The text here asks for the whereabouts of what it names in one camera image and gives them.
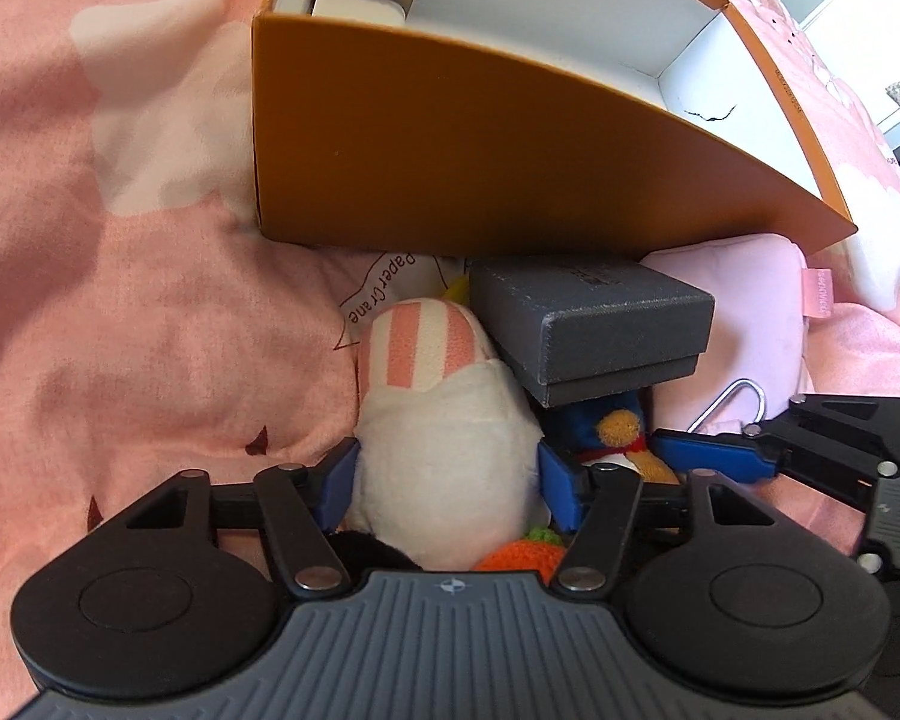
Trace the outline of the orange crochet carrot ball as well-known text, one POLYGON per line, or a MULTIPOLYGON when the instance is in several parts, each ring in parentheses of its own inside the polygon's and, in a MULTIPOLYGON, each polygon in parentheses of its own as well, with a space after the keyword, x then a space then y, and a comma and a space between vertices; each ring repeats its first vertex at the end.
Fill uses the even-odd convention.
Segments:
POLYGON ((548 585, 567 553, 564 539, 551 528, 533 528, 523 538, 500 546, 483 557, 476 572, 534 572, 548 585))

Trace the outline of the penguin and dog plush keychain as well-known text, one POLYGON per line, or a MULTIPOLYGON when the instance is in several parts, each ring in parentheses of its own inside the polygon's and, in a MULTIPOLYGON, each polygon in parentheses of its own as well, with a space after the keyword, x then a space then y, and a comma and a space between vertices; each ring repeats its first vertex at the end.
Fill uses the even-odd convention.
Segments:
POLYGON ((649 449, 637 392, 558 406, 549 413, 548 431, 551 445, 582 465, 604 461, 632 468, 649 483, 679 483, 676 473, 649 449))

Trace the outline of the white pink striped plush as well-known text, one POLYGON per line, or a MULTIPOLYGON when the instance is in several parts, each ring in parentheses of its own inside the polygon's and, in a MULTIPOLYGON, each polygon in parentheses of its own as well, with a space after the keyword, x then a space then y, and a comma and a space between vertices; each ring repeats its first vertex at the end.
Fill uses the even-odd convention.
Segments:
POLYGON ((346 527, 426 571, 468 571, 546 522, 541 429, 470 309, 401 301, 365 329, 346 527))

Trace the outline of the dark grey gift box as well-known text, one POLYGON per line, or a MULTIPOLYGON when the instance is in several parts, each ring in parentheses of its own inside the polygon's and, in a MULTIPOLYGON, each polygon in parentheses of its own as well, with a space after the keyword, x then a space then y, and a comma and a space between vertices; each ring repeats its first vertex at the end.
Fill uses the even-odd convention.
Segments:
POLYGON ((688 377, 709 344, 715 299, 617 260, 483 260, 470 309, 544 408, 688 377))

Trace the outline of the pink quilted wallet pouch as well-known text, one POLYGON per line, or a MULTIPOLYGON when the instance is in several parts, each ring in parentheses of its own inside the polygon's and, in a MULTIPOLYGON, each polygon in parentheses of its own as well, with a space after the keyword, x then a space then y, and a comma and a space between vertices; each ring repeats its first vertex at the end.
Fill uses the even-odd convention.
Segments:
POLYGON ((813 385, 805 361, 813 320, 834 309, 831 271, 793 242, 754 234, 647 255, 644 265, 715 301, 707 349, 694 374, 652 388, 652 426, 738 433, 772 418, 813 385))

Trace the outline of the long white silver box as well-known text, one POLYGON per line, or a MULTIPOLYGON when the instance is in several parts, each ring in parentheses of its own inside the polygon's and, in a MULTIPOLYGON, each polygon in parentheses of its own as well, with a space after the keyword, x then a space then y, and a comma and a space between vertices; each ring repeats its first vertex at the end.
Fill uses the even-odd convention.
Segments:
POLYGON ((387 28, 399 28, 406 21, 406 11, 393 0, 313 0, 310 15, 387 28))

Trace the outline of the yellow tape measure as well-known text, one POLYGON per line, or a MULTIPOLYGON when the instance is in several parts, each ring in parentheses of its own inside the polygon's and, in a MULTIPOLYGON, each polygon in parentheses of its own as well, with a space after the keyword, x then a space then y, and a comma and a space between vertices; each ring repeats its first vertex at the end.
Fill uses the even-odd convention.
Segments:
POLYGON ((457 304, 470 304, 470 275, 463 273, 455 278, 443 291, 442 298, 457 304))

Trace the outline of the white bedroom door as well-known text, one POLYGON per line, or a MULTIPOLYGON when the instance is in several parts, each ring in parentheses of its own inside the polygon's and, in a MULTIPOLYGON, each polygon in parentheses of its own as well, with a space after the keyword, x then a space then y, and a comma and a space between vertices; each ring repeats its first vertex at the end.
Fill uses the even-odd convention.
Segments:
POLYGON ((900 0, 824 0, 802 28, 873 124, 888 130, 900 121, 900 0))

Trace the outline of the pink patterned bed duvet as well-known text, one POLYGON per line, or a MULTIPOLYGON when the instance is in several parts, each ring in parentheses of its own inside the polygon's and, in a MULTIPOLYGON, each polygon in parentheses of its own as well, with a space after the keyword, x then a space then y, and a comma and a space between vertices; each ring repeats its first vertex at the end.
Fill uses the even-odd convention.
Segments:
POLYGON ((356 421, 341 307, 385 259, 256 231, 260 0, 0 0, 0 718, 20 584, 183 466, 356 421))

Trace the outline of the orange cardboard storage box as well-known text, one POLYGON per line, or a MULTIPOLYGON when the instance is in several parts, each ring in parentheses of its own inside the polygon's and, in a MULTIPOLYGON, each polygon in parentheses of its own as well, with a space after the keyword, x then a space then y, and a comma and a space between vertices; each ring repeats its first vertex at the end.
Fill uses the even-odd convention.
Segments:
POLYGON ((731 0, 413 0, 399 28, 263 0, 256 219, 275 241, 482 257, 855 226, 731 0))

